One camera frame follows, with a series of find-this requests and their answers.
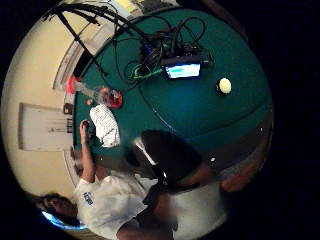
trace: beige wall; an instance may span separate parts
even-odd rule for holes
[[[77,32],[87,25],[78,16],[65,15]],[[83,39],[91,37],[95,29],[96,26],[87,27]],[[52,85],[72,41],[72,35],[57,17],[36,23],[12,59],[2,93],[1,127],[8,160],[21,187],[35,195],[54,190],[69,196],[73,184],[62,152],[18,149],[19,104],[62,109],[64,92],[52,90]]]

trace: green table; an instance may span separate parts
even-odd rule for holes
[[[200,153],[210,152],[243,136],[264,118],[272,104],[265,74],[246,44],[232,28],[215,17],[203,12],[187,9],[170,9],[155,15],[166,18],[172,26],[187,17],[196,16],[205,21],[207,29],[201,38],[201,45],[214,57],[212,67],[203,68],[200,79],[168,81],[163,74],[151,77],[141,83],[142,93],[148,103],[170,124],[176,134],[184,138]],[[156,18],[146,18],[137,22],[144,32],[162,30],[165,24]],[[188,26],[197,33],[199,22]],[[122,33],[117,39],[129,38]],[[139,59],[139,42],[129,40],[117,46],[120,71],[132,60]],[[128,85],[117,73],[115,52],[108,43],[97,56],[98,62],[109,75],[106,80],[117,89]],[[83,82],[89,87],[105,85],[96,67],[87,66]],[[226,77],[232,83],[232,91],[221,96],[215,89],[216,82]],[[78,126],[82,119],[90,119],[90,107],[85,104],[87,97],[76,95],[74,107],[74,145],[80,146]],[[146,129],[168,127],[154,115],[143,101],[138,87],[123,96],[120,109],[112,109],[118,122],[121,144],[114,148],[102,148],[98,139],[91,145],[92,152],[117,161],[123,159],[130,149],[132,140]]]

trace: screen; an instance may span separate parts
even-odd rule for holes
[[[184,64],[166,67],[169,78],[197,77],[200,73],[200,64]]]

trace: white shirt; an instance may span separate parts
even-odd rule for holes
[[[73,194],[78,219],[108,239],[117,239],[120,227],[147,208],[142,203],[145,196],[146,191],[129,174],[107,176],[94,183],[81,178]]]

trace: electronic device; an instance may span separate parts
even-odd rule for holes
[[[161,67],[168,79],[199,78],[201,71],[200,55],[177,56],[161,60]]]

